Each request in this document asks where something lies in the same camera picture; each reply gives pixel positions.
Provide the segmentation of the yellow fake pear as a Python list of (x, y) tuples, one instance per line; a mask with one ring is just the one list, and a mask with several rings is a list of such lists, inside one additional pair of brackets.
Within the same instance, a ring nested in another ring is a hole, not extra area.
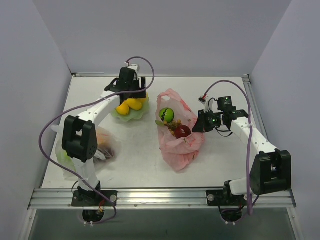
[(130, 113), (130, 110), (139, 111), (141, 109), (132, 109), (127, 105), (127, 102), (124, 101), (121, 105), (115, 108), (116, 112), (122, 116), (126, 116)]

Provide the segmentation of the red fake apple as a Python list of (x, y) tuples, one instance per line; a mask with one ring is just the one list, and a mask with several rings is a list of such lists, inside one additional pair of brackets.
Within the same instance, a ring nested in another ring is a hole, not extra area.
[(179, 125), (174, 131), (174, 136), (177, 139), (186, 138), (191, 134), (192, 134), (192, 131), (187, 125)]

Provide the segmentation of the brown longan bunch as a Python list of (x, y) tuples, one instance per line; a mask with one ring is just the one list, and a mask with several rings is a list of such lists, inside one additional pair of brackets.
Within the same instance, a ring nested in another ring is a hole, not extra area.
[(181, 120), (178, 119), (177, 121), (172, 120), (171, 122), (162, 121), (162, 120), (155, 120), (157, 126), (160, 127), (167, 127), (170, 133), (175, 136), (176, 129), (182, 125)]

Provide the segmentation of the pink plastic bag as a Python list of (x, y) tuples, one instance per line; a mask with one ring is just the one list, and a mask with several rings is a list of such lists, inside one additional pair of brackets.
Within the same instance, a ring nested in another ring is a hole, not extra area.
[(176, 172), (183, 170), (199, 155), (202, 144), (205, 142), (203, 133), (191, 133), (187, 137), (177, 139), (172, 135), (168, 127), (163, 125), (159, 113), (164, 108), (170, 108), (174, 112), (174, 120), (180, 120), (182, 125), (192, 129), (198, 117), (181, 98), (181, 96), (169, 88), (160, 93), (156, 100), (155, 112), (158, 132), (159, 149), (163, 160)]

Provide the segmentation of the green striped melon ball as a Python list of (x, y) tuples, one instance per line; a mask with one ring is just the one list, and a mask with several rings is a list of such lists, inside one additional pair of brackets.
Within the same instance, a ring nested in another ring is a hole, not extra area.
[(175, 118), (175, 112), (169, 107), (162, 108), (158, 115), (162, 122), (167, 123), (171, 123)]

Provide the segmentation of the yellow fake lemon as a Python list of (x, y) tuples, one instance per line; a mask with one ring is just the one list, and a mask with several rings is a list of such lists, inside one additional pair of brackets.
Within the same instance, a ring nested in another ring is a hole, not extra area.
[(145, 98), (128, 98), (126, 100), (127, 105), (132, 109), (141, 109), (144, 102), (147, 100), (148, 94), (146, 94)]

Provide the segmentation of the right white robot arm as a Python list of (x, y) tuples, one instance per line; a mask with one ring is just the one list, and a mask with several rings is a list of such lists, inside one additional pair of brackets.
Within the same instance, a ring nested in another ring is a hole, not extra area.
[(221, 197), (226, 204), (234, 204), (240, 195), (247, 193), (260, 196), (291, 188), (290, 153), (271, 144), (250, 122), (249, 114), (245, 110), (233, 106), (230, 96), (216, 99), (217, 112), (211, 109), (214, 98), (201, 96), (198, 100), (204, 105), (204, 109), (198, 111), (192, 132), (209, 133), (225, 126), (246, 145), (248, 156), (254, 158), (249, 161), (249, 176), (230, 181), (228, 188), (222, 191)]

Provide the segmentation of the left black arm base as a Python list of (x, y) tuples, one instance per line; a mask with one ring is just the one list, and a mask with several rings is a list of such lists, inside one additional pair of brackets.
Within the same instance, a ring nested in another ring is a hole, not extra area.
[(93, 207), (93, 209), (83, 209), (80, 215), (84, 222), (90, 225), (101, 224), (105, 216), (105, 207), (117, 205), (118, 191), (101, 190), (99, 186), (97, 190), (103, 197), (94, 191), (86, 191), (77, 187), (71, 201), (72, 207)]

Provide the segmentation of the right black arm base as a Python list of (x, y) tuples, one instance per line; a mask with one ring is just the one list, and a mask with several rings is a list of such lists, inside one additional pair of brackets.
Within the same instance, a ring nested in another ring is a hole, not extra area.
[(235, 225), (243, 217), (247, 206), (244, 195), (232, 195), (223, 190), (207, 190), (206, 201), (209, 207), (217, 207), (221, 218), (228, 224)]

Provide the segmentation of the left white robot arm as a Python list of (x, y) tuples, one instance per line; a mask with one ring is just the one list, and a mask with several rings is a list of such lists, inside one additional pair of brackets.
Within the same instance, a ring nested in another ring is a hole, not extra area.
[(138, 64), (121, 68), (119, 77), (105, 87), (97, 103), (64, 120), (62, 149), (71, 158), (79, 175), (78, 193), (90, 206), (101, 201), (101, 184), (94, 166), (94, 155), (98, 150), (96, 127), (125, 100), (146, 96), (146, 78), (139, 77), (139, 70)]

